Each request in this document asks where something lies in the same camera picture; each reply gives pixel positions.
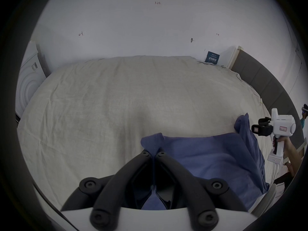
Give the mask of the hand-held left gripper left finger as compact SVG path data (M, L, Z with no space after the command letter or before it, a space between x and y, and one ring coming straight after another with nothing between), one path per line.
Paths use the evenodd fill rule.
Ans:
M121 207L140 210L151 194L152 155L143 151L114 175L81 180L61 211L92 207L95 229L116 229Z

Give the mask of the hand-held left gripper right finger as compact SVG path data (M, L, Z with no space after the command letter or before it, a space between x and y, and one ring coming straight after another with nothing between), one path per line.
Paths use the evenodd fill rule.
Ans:
M171 203L165 205L168 210L178 207L178 201L186 206L192 229L214 229L219 223L216 209L248 213L248 210L221 178L203 179L191 174L178 161L159 152L155 156L155 174L157 190L162 190L159 173L171 177L175 183Z

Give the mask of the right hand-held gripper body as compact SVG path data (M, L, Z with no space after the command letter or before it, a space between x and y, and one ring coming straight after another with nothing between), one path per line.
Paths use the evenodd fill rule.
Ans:
M258 136L270 136L272 139L272 149L268 155L268 161L275 164L283 164L284 143L278 143L280 136L291 137L296 129L295 119L292 115L280 115L277 108L271 110L271 122L268 126L254 124L251 127L253 133Z

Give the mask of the person's right hand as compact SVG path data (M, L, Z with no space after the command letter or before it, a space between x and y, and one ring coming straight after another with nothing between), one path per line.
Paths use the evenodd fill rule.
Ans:
M290 141L290 137L284 137L284 136L280 136L277 139L278 143L284 143L284 147L283 147L283 152L284 152L284 158L288 157L288 153L289 151L293 148L293 144Z

